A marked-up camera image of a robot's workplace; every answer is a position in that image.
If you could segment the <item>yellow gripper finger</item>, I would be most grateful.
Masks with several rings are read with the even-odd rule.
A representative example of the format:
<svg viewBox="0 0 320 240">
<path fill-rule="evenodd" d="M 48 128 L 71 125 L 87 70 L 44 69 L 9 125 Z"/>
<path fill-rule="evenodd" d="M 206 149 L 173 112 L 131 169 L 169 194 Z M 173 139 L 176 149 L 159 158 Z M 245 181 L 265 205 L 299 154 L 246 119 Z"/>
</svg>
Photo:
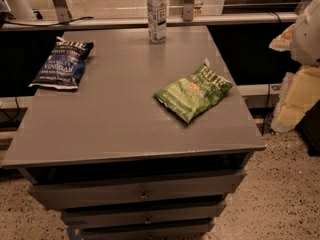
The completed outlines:
<svg viewBox="0 0 320 240">
<path fill-rule="evenodd" d="M 319 100 L 320 67 L 301 66 L 296 73 L 287 72 L 273 113 L 272 130 L 293 130 Z"/>
<path fill-rule="evenodd" d="M 269 48 L 278 52 L 289 51 L 293 29 L 294 24 L 287 27 L 280 35 L 271 41 Z"/>
</svg>

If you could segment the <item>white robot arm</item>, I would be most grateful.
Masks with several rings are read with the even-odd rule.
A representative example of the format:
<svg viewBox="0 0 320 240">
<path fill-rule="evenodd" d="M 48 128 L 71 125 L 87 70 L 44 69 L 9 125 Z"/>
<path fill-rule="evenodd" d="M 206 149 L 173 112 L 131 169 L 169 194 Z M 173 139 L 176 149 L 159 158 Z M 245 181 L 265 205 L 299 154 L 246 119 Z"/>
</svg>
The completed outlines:
<svg viewBox="0 0 320 240">
<path fill-rule="evenodd" d="M 269 47 L 289 51 L 301 64 L 295 74 L 286 73 L 271 121 L 273 131 L 288 132 L 320 100 L 320 0 L 312 0 Z"/>
</svg>

